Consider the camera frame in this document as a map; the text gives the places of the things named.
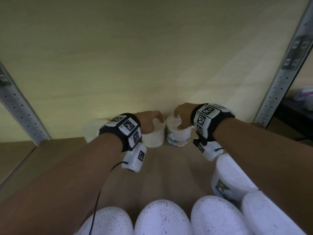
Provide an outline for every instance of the person's right arm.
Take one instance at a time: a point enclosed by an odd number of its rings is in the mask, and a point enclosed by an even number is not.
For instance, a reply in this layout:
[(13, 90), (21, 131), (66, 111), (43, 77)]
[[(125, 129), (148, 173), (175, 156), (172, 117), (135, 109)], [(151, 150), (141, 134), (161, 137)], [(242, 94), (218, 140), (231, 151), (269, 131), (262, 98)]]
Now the person's right arm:
[[(191, 126), (196, 104), (179, 105), (175, 115)], [(249, 178), (307, 234), (313, 234), (313, 147), (235, 118), (223, 120), (213, 133)]]

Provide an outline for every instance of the wristband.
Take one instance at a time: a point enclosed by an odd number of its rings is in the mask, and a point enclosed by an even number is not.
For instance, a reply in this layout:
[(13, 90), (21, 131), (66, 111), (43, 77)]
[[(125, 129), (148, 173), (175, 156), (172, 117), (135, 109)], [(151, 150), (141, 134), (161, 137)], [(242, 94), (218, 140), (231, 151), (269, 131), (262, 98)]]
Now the wristband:
[(218, 104), (198, 105), (191, 113), (190, 121), (194, 125), (203, 146), (216, 141), (213, 133), (217, 126), (226, 118), (234, 118), (235, 114)]
[(134, 114), (124, 113), (115, 116), (103, 126), (98, 135), (103, 133), (115, 134), (123, 144), (122, 152), (132, 151), (142, 137), (140, 126), (140, 121)]

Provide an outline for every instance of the finger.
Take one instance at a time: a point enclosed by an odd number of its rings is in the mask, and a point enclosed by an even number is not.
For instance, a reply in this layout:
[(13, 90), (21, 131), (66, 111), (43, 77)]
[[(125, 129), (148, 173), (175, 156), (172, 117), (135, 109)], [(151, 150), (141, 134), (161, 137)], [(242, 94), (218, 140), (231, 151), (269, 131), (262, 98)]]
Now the finger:
[(185, 127), (180, 124), (180, 125), (177, 126), (177, 129), (178, 130), (183, 130), (183, 129), (185, 129)]
[(158, 110), (152, 112), (153, 118), (158, 118), (161, 123), (164, 123), (164, 117)]
[(178, 107), (174, 110), (174, 117), (177, 118), (179, 115)]

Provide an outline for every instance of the person's right hand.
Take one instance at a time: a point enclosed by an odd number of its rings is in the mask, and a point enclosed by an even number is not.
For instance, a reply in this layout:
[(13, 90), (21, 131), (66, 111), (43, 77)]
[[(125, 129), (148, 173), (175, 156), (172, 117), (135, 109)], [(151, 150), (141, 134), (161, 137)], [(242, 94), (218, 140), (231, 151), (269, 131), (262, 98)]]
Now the person's right hand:
[(190, 126), (193, 126), (193, 124), (190, 122), (190, 116), (194, 108), (196, 108), (199, 104), (192, 104), (192, 103), (184, 103), (182, 105), (179, 105), (174, 110), (174, 117), (178, 117), (178, 115), (182, 119), (182, 124), (177, 126), (177, 129), (183, 130), (185, 128), (188, 128)]

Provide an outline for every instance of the wooden wall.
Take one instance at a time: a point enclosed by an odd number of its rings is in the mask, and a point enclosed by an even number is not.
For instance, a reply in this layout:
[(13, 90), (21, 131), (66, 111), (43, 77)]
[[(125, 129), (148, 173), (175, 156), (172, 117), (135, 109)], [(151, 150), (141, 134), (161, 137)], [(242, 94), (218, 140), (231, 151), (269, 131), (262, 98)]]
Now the wooden wall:
[[(0, 0), (0, 60), (52, 138), (183, 102), (251, 122), (307, 2)], [(25, 140), (0, 128), (1, 142)]]

